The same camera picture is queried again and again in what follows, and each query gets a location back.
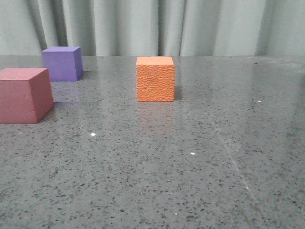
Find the orange foam cube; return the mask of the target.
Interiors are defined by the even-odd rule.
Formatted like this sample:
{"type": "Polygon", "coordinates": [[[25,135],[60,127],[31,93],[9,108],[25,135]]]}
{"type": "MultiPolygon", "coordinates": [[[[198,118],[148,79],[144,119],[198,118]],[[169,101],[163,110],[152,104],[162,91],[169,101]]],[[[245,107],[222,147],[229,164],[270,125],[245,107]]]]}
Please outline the orange foam cube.
{"type": "Polygon", "coordinates": [[[175,66],[171,56],[138,56],[136,96],[140,102],[174,100],[175,66]]]}

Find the purple foam cube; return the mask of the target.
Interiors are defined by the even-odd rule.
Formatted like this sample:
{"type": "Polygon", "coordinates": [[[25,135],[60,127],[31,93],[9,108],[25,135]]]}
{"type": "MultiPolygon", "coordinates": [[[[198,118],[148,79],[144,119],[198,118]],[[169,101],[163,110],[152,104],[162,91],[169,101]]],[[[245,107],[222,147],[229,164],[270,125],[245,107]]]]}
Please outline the purple foam cube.
{"type": "Polygon", "coordinates": [[[50,47],[42,51],[42,58],[52,82],[78,81],[83,76],[80,46],[50,47]]]}

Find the grey-green pleated curtain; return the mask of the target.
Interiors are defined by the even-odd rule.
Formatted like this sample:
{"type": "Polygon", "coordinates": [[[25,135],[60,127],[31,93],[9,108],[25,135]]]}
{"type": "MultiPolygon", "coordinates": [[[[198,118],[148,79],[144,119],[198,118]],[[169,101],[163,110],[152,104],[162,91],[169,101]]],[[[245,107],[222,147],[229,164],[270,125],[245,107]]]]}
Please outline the grey-green pleated curtain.
{"type": "Polygon", "coordinates": [[[304,55],[302,0],[3,0],[0,53],[304,55]]]}

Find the pink foam cube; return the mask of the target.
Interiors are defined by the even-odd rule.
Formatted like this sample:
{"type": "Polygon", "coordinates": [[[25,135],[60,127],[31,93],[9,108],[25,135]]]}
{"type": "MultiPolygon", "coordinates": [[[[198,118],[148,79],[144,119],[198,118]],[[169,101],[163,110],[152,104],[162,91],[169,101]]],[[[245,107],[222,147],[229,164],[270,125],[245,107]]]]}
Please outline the pink foam cube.
{"type": "Polygon", "coordinates": [[[47,68],[5,68],[0,71],[0,122],[35,124],[52,108],[47,68]]]}

